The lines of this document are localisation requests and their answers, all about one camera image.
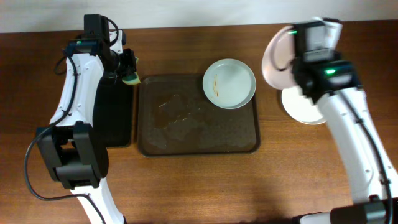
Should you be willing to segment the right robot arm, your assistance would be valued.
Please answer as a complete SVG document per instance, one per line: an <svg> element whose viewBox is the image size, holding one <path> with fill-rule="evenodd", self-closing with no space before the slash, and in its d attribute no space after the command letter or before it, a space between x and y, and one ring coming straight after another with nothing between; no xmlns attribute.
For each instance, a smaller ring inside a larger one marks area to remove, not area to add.
<svg viewBox="0 0 398 224"><path fill-rule="evenodd" d="M397 171L368 110L366 94L347 60L292 62L295 82L318 107L348 175L350 206L295 217L296 223L396 223Z"/></svg>

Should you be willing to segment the green yellow sponge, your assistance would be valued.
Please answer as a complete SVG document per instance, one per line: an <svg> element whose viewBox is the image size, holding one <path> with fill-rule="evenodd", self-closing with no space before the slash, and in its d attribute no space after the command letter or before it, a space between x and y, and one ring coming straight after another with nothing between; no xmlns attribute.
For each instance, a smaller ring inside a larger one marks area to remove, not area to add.
<svg viewBox="0 0 398 224"><path fill-rule="evenodd" d="M140 80L137 72L132 72L131 74L123 77L122 82L126 85L137 85L137 84L140 84L141 80Z"/></svg>

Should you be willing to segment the white plate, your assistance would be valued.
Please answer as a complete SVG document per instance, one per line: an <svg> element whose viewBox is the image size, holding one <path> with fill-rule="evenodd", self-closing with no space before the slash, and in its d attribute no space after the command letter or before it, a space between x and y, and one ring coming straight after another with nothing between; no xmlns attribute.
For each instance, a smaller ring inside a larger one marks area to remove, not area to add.
<svg viewBox="0 0 398 224"><path fill-rule="evenodd" d="M256 78L245 63L226 58L207 68L202 87L206 97L215 106L234 110L252 100L256 92Z"/></svg>
<svg viewBox="0 0 398 224"><path fill-rule="evenodd" d="M324 20L333 23L330 43L335 50L343 27L342 22L327 17L314 17L312 20ZM278 90L297 85L292 74L294 34L292 24L283 27L271 39L262 58L262 75L268 85Z"/></svg>
<svg viewBox="0 0 398 224"><path fill-rule="evenodd" d="M299 86L283 89L281 101L287 114L300 123L318 125L326 122L318 107L303 95Z"/></svg>

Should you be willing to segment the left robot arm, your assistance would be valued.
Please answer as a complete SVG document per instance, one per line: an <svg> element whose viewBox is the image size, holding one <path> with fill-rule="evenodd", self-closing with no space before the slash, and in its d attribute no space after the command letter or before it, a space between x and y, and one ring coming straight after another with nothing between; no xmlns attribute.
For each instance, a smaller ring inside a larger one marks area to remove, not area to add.
<svg viewBox="0 0 398 224"><path fill-rule="evenodd" d="M132 86L137 57L115 31L82 35L63 50L67 68L60 102L49 126L32 141L51 178L77 198L92 223L124 223L106 176L108 147L127 146L132 131Z"/></svg>

